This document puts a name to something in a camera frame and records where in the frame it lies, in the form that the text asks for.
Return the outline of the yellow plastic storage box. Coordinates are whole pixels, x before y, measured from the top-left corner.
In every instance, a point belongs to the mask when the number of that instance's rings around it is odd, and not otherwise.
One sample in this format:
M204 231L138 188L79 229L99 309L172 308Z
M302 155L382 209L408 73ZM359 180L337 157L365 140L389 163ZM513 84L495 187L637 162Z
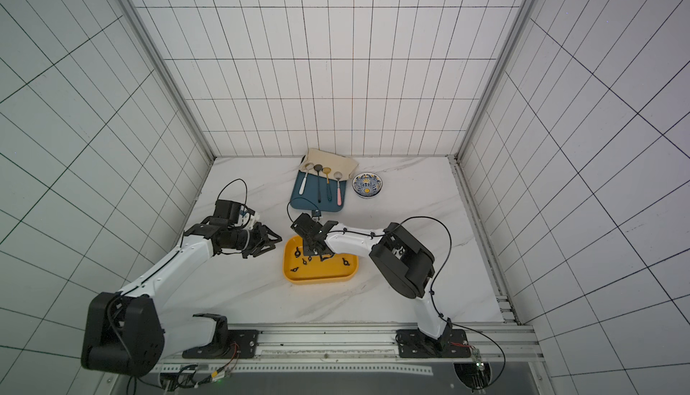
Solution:
M295 258L296 249L300 249L301 256ZM346 267L342 263L345 258L350 262ZM303 256L303 240L299 236L289 239L284 248L283 254L283 275L294 285L312 285L345 282L352 279L359 270L359 258L350 254L335 254L327 260L320 260L320 257L313 257L311 262L305 266ZM291 269L299 267L298 272L290 272Z

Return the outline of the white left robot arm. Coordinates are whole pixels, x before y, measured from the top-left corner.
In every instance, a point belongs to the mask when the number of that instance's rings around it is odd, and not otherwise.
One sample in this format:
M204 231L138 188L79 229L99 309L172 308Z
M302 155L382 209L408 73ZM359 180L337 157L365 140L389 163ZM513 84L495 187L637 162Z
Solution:
M88 370L143 377L169 355L192 352L224 357L231 348L226 317L196 313L182 323L160 314L174 293L201 266L226 249L243 258L273 251L280 235L257 222L249 226L195 224L179 246L136 281L89 304L81 364Z

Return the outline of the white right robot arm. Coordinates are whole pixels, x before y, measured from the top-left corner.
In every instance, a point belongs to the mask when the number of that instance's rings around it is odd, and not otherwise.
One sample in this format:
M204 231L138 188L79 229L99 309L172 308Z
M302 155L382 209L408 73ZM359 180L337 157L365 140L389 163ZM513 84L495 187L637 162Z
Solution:
M369 258L395 292L413 301L419 332L429 339L442 337L445 324L436 314L429 292L435 258L402 224L392 222L385 229L363 230L335 221L321 224L303 213L291 229L317 256Z

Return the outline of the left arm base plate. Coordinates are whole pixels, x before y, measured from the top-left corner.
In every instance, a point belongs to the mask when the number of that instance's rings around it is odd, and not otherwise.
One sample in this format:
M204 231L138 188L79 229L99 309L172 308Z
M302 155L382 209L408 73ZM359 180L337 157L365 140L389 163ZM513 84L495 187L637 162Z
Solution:
M213 321L213 336L207 343L183 351L185 359L252 359L258 345L258 330L230 330L227 317L197 313L196 321Z

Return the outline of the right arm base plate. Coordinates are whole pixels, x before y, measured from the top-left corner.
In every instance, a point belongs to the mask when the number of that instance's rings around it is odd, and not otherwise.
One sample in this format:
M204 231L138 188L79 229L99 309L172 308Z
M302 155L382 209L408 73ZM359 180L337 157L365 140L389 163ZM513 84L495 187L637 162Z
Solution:
M397 330L398 355L405 359L469 358L471 348L463 330L446 328L439 339L420 330Z

